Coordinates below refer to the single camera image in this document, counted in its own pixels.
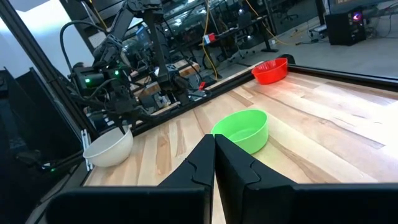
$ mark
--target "wall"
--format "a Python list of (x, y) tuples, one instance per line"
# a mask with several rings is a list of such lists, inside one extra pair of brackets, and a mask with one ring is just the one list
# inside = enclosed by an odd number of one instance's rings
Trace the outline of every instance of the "wall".
[[(26, 9), (25, 1), (10, 0), (16, 9)], [(61, 51), (59, 32), (70, 22), (70, 18), (58, 0), (49, 0), (25, 12), (17, 11), (51, 63), (65, 76), (69, 74), (65, 58)], [(93, 56), (74, 26), (66, 29), (65, 48), (71, 64), (93, 63)], [(11, 74), (19, 77), (33, 67), (22, 47), (0, 20), (0, 66), (6, 66)]]

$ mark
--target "purple light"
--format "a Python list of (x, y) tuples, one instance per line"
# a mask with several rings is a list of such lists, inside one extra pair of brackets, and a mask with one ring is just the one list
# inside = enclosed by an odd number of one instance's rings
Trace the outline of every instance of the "purple light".
[(360, 12), (355, 12), (355, 13), (354, 13), (353, 19), (354, 19), (355, 22), (361, 22), (361, 20), (362, 20), (362, 13), (360, 13)]

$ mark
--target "red tag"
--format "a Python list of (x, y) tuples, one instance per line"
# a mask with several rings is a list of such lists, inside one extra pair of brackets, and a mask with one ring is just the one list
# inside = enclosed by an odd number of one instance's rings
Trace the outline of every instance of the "red tag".
[(199, 90), (202, 90), (202, 89), (203, 89), (203, 87), (205, 87), (205, 85), (206, 85), (206, 83), (205, 83), (205, 82), (201, 82), (201, 83), (200, 83), (200, 86), (199, 86)]

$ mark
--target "bowl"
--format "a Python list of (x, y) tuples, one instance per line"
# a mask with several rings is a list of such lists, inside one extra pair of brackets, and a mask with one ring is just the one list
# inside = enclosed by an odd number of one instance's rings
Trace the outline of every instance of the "bowl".
[(95, 139), (84, 151), (83, 157), (99, 167), (122, 163), (129, 157), (133, 144), (130, 128), (128, 126), (123, 128), (125, 135), (119, 128), (114, 128)]
[(249, 154), (260, 150), (268, 140), (268, 119), (263, 110), (242, 110), (219, 121), (211, 130), (222, 134)]
[(251, 73), (261, 85), (277, 82), (287, 75), (287, 59), (277, 58), (266, 61), (252, 69)]

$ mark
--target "wood grain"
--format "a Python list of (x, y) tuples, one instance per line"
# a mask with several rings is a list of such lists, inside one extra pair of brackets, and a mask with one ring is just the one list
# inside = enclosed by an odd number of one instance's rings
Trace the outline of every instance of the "wood grain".
[[(269, 140), (253, 156), (299, 183), (398, 181), (398, 93), (290, 73), (245, 83), (134, 138), (117, 167), (95, 167), (85, 185), (157, 185), (220, 119), (267, 112)], [(225, 223), (215, 188), (213, 223)]]

